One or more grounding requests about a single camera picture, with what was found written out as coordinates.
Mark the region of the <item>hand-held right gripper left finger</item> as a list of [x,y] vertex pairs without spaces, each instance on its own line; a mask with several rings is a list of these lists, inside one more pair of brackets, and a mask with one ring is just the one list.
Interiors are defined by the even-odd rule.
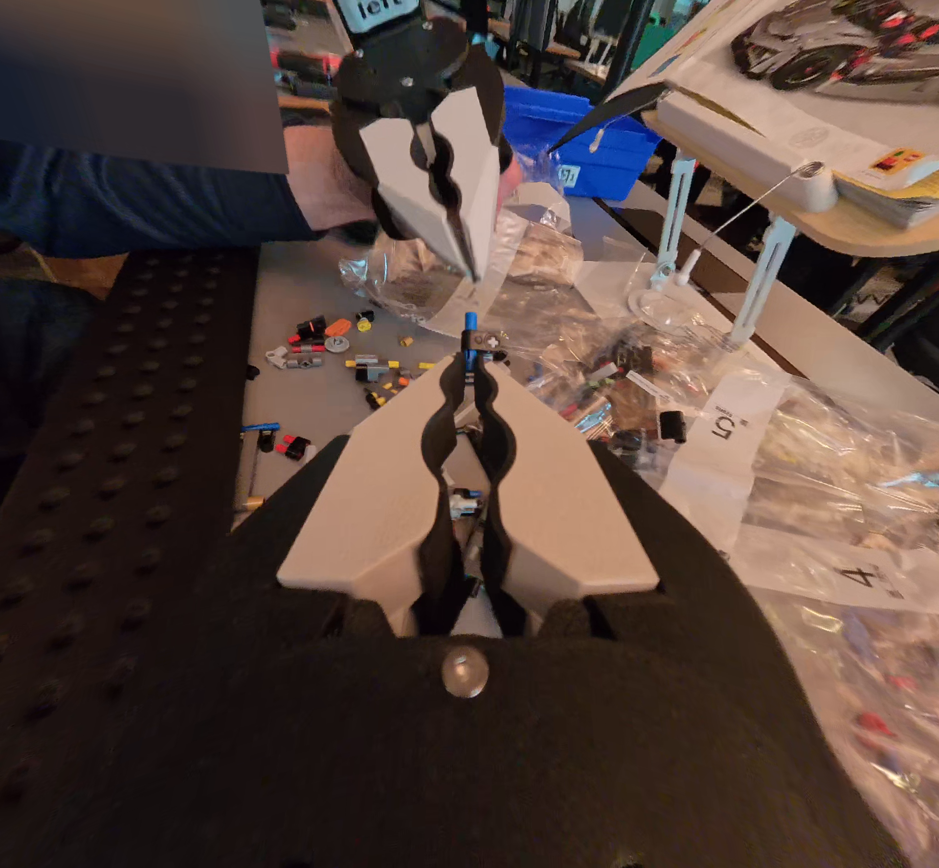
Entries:
[[443,467],[456,447],[459,360],[441,360],[348,435],[277,580],[378,604],[396,634],[448,634],[459,546]]

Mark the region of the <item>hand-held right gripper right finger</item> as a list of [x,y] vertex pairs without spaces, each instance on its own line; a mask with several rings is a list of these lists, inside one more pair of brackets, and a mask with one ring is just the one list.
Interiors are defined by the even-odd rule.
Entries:
[[498,363],[477,361],[477,455],[489,480],[483,587],[503,634],[561,601],[646,593],[659,575],[584,436]]

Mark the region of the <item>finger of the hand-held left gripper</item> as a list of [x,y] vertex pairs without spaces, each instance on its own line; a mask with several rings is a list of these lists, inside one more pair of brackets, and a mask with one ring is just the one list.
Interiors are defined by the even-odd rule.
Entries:
[[479,282],[487,271],[497,218],[499,145],[490,138],[476,87],[450,92],[430,123],[440,152],[434,180],[454,244],[449,261]]
[[447,208],[431,192],[430,173],[412,157],[416,131],[401,118],[381,118],[363,126],[359,137],[377,179],[380,198],[407,238],[421,239],[446,264],[475,275],[472,257]]

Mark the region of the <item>pile of toy bricks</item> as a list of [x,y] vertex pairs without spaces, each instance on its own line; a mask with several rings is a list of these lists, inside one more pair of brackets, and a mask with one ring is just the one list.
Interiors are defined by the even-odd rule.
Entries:
[[344,436],[449,354],[452,341],[376,312],[371,329],[353,324],[342,350],[294,353],[265,331],[252,345],[260,370],[245,389],[237,519],[257,510],[336,437]]

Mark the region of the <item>person's left hand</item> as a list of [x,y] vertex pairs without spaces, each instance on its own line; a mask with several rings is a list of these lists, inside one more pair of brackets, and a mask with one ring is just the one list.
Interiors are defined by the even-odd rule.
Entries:
[[377,221],[371,187],[350,170],[330,127],[290,125],[284,138],[289,189],[311,230]]

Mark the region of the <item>blue bin with white tag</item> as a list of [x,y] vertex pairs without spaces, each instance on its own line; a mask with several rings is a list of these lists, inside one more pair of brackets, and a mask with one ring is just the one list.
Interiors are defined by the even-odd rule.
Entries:
[[549,153],[548,148],[592,107],[585,97],[557,91],[506,86],[503,135],[514,151],[524,181],[543,181],[567,197],[625,200],[652,158],[589,150],[596,128]]

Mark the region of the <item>flat clear empty bag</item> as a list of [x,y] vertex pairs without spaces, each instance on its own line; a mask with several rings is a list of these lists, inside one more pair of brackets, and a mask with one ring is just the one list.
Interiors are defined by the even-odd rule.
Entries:
[[479,282],[444,264],[422,240],[397,241],[380,233],[368,250],[339,261],[344,285],[395,317],[456,337],[464,316],[483,319],[507,278],[528,222],[503,211],[491,236]]

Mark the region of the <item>black triangular flap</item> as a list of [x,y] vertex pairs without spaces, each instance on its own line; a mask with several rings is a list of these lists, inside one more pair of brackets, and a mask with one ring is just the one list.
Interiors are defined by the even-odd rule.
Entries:
[[651,109],[669,91],[670,87],[666,82],[657,82],[609,96],[604,102],[593,107],[562,137],[550,145],[548,152],[556,152],[560,147],[567,145],[570,141],[593,128],[606,126],[610,121],[624,116],[633,116],[641,111]]

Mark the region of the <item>numbered clear parts bag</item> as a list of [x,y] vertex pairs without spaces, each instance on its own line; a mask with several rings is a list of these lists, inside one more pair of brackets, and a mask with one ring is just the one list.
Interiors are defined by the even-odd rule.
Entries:
[[[715,548],[744,523],[859,544],[936,545],[937,424],[731,351],[694,324],[573,324],[538,358],[520,355],[534,396],[605,444]],[[687,441],[658,437],[681,410]]]

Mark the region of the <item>black pole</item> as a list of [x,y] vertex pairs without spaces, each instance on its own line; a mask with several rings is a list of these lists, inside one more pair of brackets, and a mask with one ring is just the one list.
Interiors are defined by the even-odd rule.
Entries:
[[640,46],[642,33],[655,0],[632,0],[624,27],[617,38],[616,51],[609,64],[601,93],[607,99],[629,75]]

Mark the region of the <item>black perforated board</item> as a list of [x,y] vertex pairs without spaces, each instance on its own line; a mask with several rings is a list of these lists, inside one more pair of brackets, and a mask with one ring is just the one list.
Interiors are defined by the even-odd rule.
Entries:
[[231,515],[259,250],[124,262],[2,512],[2,701],[134,659]]

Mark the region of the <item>crumpled clear bag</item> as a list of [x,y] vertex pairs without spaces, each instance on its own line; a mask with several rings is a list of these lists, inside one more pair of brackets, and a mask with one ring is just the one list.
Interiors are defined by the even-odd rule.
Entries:
[[936,545],[744,523],[727,559],[851,780],[909,861],[937,866]]

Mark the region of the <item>white instruction booklet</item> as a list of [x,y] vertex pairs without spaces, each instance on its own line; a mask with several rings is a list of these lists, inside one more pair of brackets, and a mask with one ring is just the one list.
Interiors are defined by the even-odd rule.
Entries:
[[612,97],[662,87],[732,124],[722,158],[809,162],[901,229],[937,217],[938,0],[711,0]]

